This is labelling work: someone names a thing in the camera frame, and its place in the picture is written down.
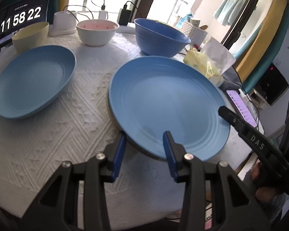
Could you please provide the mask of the operator right hand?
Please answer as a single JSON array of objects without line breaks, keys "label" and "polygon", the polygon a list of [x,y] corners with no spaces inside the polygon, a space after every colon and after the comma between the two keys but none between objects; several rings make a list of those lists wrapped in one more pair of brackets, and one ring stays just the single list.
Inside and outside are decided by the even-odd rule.
[{"label": "operator right hand", "polygon": [[262,163],[258,160],[256,164],[245,174],[243,182],[255,194],[256,199],[265,204],[272,203],[276,198],[276,189],[263,182],[261,169]]}]

